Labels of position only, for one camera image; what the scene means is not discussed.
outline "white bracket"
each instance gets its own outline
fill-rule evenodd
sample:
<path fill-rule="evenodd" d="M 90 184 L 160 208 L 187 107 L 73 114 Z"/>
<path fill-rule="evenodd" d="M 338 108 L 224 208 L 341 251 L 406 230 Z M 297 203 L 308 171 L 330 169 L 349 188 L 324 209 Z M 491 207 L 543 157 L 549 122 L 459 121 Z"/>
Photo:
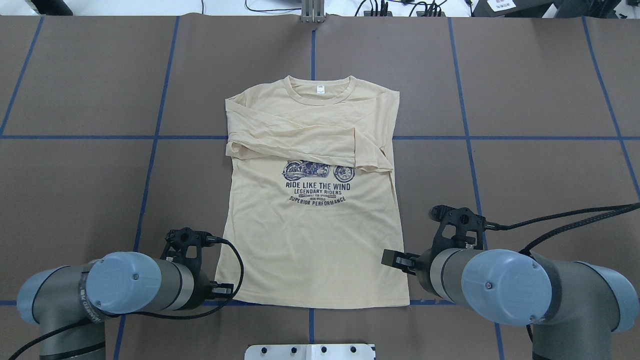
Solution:
<path fill-rule="evenodd" d="M 373 344 L 252 345 L 244 360 L 376 360 Z"/>
<path fill-rule="evenodd" d="M 324 22 L 324 0 L 302 0 L 302 22 Z"/>

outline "light blue cap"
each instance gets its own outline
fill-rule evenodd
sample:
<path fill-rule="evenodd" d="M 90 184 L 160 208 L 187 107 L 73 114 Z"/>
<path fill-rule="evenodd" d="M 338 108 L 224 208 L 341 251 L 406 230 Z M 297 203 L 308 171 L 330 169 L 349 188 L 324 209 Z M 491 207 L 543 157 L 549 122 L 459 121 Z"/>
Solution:
<path fill-rule="evenodd" d="M 33 325 L 38 325 L 38 322 L 33 317 L 33 302 L 36 299 L 36 295 L 38 295 L 38 290 L 40 290 L 42 284 L 49 278 L 49 276 L 51 276 L 51 274 L 66 267 L 68 267 L 68 265 L 38 272 L 24 282 L 20 288 L 20 292 L 18 292 L 18 299 L 16 301 L 18 311 L 20 311 L 20 317 L 22 317 L 24 321 L 32 323 Z"/>
<path fill-rule="evenodd" d="M 638 317 L 638 312 L 640 312 L 638 294 L 631 282 L 621 273 L 610 268 L 591 265 L 583 261 L 576 261 L 576 263 L 586 265 L 602 276 L 611 288 L 613 295 L 615 295 L 618 301 L 618 309 L 620 310 L 620 321 L 613 332 L 623 332 L 631 329 Z"/>
<path fill-rule="evenodd" d="M 98 260 L 86 278 L 86 294 L 112 314 L 139 311 L 156 297 L 162 282 L 155 260 L 139 252 L 112 252 Z"/>
<path fill-rule="evenodd" d="M 547 272 L 529 256 L 510 250 L 487 250 L 474 256 L 461 281 L 471 308 L 493 322 L 534 323 L 551 304 Z"/>

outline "white metal plate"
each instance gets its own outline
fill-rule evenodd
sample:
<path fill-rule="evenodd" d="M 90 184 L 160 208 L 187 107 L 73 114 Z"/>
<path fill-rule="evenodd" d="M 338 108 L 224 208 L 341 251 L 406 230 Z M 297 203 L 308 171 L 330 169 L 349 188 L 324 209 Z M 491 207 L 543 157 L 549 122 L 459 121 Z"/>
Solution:
<path fill-rule="evenodd" d="M 373 344 L 252 345 L 244 360 L 376 360 L 375 348 Z"/>

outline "beige t-shirt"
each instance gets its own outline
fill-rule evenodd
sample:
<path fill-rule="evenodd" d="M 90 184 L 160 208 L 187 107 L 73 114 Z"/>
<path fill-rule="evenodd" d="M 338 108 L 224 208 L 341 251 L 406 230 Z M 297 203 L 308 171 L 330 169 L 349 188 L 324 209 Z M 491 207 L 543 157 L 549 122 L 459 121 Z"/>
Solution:
<path fill-rule="evenodd" d="M 224 237 L 237 300 L 354 309 L 409 304 L 392 134 L 399 93 L 350 76 L 287 77 L 226 100 L 233 175 Z M 223 247 L 216 281 L 236 283 Z"/>

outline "paper label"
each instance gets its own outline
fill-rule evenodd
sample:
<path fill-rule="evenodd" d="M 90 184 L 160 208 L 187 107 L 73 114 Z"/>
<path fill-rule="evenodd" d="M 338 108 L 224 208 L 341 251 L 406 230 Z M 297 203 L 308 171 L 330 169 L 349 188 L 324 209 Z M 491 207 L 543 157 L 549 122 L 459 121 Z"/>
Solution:
<path fill-rule="evenodd" d="M 486 0 L 486 3 L 491 6 L 491 9 L 495 12 L 501 12 L 503 10 L 516 7 L 513 0 Z"/>

